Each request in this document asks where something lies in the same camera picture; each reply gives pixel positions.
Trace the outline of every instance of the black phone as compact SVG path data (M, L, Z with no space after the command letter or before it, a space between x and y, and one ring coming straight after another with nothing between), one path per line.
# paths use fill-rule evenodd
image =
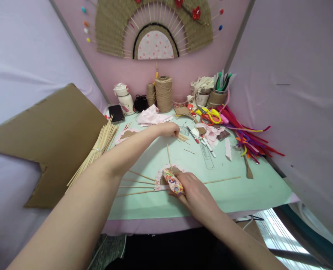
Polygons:
M125 119L120 105L113 105L109 107L110 116L113 115L112 122L119 122Z

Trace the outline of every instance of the red flower decoration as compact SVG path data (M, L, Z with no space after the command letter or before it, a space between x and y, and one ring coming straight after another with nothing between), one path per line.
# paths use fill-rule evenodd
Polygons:
M184 2L184 0L175 0L175 5L176 5L176 7L177 7L178 9L180 9L180 8L181 8L181 5L182 5L183 2Z
M200 7L197 6L195 9L193 9L193 19L199 20L201 15Z

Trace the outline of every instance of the polka dot fabric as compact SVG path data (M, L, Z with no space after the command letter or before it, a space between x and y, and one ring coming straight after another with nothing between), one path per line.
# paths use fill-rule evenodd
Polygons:
M160 31L147 33L140 41L138 60L173 59L173 47L166 35Z

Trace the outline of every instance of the water bottle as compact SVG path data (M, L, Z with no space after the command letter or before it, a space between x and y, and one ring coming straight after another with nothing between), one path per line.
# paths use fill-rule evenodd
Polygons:
M126 115L132 115L134 111L134 102L129 93L129 88L126 84L120 82L114 86L115 96L118 97L120 106Z

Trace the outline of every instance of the ruler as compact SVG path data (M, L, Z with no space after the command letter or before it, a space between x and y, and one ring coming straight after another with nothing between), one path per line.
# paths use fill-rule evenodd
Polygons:
M215 168L214 163L212 162L213 157L212 157L208 147L206 145L203 145L202 143L200 143L200 147L201 147L201 152L204 157L206 168L209 170L213 170Z
M180 133L181 133L181 134L183 134L183 135L185 135L185 136L189 136L189 131L188 131L188 129L187 129L186 127L184 127L184 126L179 126L179 128L180 128Z

